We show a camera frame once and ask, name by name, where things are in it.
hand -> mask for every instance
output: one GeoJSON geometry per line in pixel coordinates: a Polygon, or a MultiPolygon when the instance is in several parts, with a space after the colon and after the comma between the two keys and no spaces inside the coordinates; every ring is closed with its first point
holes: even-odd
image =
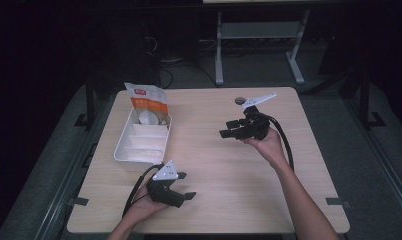
{"type": "Polygon", "coordinates": [[[108,239],[127,239],[137,224],[145,221],[156,212],[159,212],[167,207],[168,205],[164,203],[152,201],[151,197],[148,196],[146,184],[144,184],[136,192],[132,206],[129,208],[119,224],[114,228],[113,232],[111,232],[108,239]]]}
{"type": "Polygon", "coordinates": [[[263,156],[274,169],[279,166],[284,166],[282,164],[289,166],[283,153],[280,135],[276,130],[269,128],[267,136],[263,140],[246,138],[241,141],[257,149],[261,156],[263,156]]]}

desk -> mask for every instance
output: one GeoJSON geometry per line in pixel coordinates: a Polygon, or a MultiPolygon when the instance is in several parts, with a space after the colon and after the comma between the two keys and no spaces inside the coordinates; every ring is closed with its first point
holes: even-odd
{"type": "MultiPolygon", "coordinates": [[[[166,90],[173,118],[165,160],[188,176],[172,185],[195,191],[181,208],[170,207],[135,228],[140,233],[293,233],[294,228],[274,170],[249,145],[222,139],[225,122],[243,118],[235,97],[277,97],[261,103],[276,118],[291,145],[295,172],[338,233],[349,230],[338,195],[324,164],[297,93],[292,88],[166,90]]],[[[110,232],[120,221],[126,200],[141,173],[127,172],[113,153],[130,113],[128,93],[120,92],[79,193],[89,199],[75,205],[67,228],[74,233],[110,232]]]]}

orange label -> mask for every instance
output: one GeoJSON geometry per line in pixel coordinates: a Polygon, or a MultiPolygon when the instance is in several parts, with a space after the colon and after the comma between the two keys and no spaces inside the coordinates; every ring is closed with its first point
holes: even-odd
{"type": "Polygon", "coordinates": [[[157,110],[168,113],[167,104],[159,101],[149,100],[146,98],[130,98],[134,107],[148,108],[149,110],[157,110]]]}

white plastic container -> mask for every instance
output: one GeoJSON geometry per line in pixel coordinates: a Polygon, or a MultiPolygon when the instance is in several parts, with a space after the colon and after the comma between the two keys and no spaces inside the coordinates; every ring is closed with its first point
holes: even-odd
{"type": "Polygon", "coordinates": [[[127,171],[138,172],[163,162],[172,125],[172,118],[168,118],[168,126],[143,125],[139,124],[136,111],[132,109],[114,151],[114,158],[127,171]]]}

white metal stand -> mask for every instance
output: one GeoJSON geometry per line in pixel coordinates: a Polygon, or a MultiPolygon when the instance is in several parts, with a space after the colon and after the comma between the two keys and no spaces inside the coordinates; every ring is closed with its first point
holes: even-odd
{"type": "Polygon", "coordinates": [[[305,10],[301,21],[295,22],[249,22],[249,23],[223,23],[222,13],[217,16],[217,50],[216,50],[216,84],[223,85],[222,68],[222,39],[243,39],[243,38],[294,38],[295,45],[292,51],[287,52],[289,66],[297,84],[304,84],[296,56],[303,38],[304,30],[310,10],[305,10]]]}

